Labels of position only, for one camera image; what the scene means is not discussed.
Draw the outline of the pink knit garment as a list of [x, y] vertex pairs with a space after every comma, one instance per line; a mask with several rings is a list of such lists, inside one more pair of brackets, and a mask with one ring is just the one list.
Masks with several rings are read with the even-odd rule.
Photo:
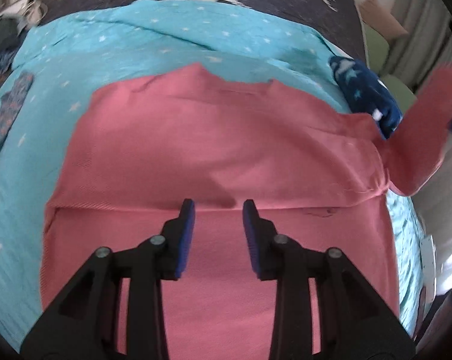
[[337, 247], [394, 312], [399, 279], [388, 191], [415, 194], [438, 170], [452, 119], [452, 67], [429, 78], [391, 138], [273, 80], [228, 82], [193, 64], [98, 89], [45, 208], [44, 306], [92, 252], [161, 231], [186, 198], [188, 265], [162, 286], [173, 359], [265, 359], [276, 287], [250, 264], [250, 199], [304, 247]]

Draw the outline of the dark teal clothes pile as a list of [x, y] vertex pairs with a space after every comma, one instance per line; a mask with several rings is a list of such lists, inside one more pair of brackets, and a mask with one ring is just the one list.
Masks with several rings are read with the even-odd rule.
[[22, 16], [0, 16], [0, 74], [10, 68], [26, 36], [26, 27]]

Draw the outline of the green pillow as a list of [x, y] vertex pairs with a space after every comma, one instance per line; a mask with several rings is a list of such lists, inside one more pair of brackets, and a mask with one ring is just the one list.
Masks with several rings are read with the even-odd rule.
[[416, 95], [396, 76], [385, 75], [380, 79], [397, 102], [400, 111], [405, 114], [417, 100]]

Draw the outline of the navy star fleece blanket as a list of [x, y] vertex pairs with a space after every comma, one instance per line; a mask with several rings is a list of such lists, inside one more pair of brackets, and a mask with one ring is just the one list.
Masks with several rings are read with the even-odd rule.
[[357, 59], [332, 56], [329, 66], [351, 111], [371, 115], [383, 137], [389, 139], [402, 112], [379, 77]]

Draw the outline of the green bench cushion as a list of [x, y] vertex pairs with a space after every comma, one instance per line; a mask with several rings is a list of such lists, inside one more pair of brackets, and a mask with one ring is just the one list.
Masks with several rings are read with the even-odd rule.
[[365, 45], [368, 52], [369, 68], [379, 75], [389, 56], [390, 45], [374, 28], [363, 24], [363, 29]]

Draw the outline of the grey curtain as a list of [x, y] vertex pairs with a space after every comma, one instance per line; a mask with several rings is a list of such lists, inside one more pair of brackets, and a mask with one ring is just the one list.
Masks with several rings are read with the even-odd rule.
[[442, 0], [395, 0], [391, 14], [408, 33], [392, 41], [381, 73], [417, 91], [436, 67], [452, 64], [452, 16]]

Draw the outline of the pink beige pillow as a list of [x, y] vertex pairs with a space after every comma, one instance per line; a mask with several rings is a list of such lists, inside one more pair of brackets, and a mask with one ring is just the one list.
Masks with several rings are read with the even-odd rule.
[[363, 0], [359, 9], [363, 22], [382, 35], [386, 41], [392, 42], [408, 35], [408, 31], [378, 0]]

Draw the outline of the floral patterned folded cloth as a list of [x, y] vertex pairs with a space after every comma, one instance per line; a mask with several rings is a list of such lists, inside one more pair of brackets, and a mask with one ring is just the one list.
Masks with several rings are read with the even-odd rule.
[[22, 72], [14, 82], [11, 90], [1, 98], [0, 106], [0, 152], [9, 134], [18, 113], [21, 111], [29, 89], [32, 86], [34, 75]]

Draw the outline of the turquoise star-pattern quilt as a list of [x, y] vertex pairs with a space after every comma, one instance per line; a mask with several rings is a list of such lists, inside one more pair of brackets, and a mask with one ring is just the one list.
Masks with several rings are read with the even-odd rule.
[[335, 111], [349, 106], [315, 29], [233, 5], [139, 0], [35, 28], [14, 62], [34, 81], [0, 152], [0, 335], [17, 350], [40, 314], [44, 206], [92, 93], [200, 62], [227, 80], [277, 79]]

